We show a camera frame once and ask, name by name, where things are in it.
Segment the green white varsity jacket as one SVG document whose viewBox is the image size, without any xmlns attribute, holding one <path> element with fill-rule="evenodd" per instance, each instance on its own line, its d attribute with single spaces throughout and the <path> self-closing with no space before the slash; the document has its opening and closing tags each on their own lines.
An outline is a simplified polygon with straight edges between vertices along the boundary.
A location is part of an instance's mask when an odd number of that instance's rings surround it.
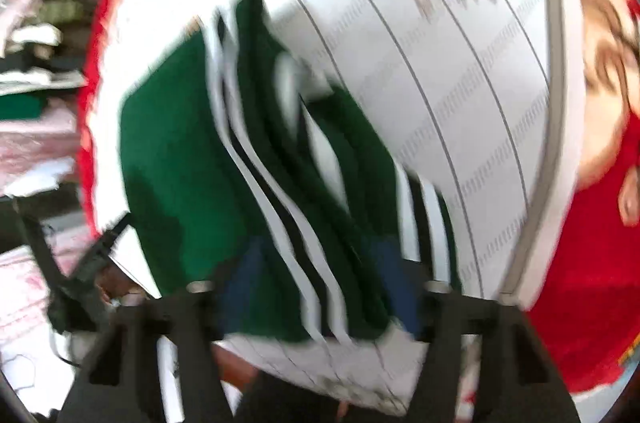
<svg viewBox="0 0 640 423">
<path fill-rule="evenodd" d="M 423 280 L 458 289 L 447 205 L 341 86 L 239 0 L 122 102 L 129 212 L 157 288 L 224 280 L 226 334 L 374 341 L 420 329 Z"/>
</svg>

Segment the stacked folded clothes pile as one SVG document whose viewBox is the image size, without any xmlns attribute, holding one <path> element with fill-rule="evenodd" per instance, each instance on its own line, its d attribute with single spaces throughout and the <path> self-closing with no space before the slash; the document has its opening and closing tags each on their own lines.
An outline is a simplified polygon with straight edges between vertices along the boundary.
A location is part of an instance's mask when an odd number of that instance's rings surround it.
<svg viewBox="0 0 640 423">
<path fill-rule="evenodd" d="M 32 246 L 67 275 L 91 233 L 76 169 L 77 96 L 96 0 L 1 0 L 1 371 L 32 412 L 62 405 L 82 351 L 55 330 Z"/>
</svg>

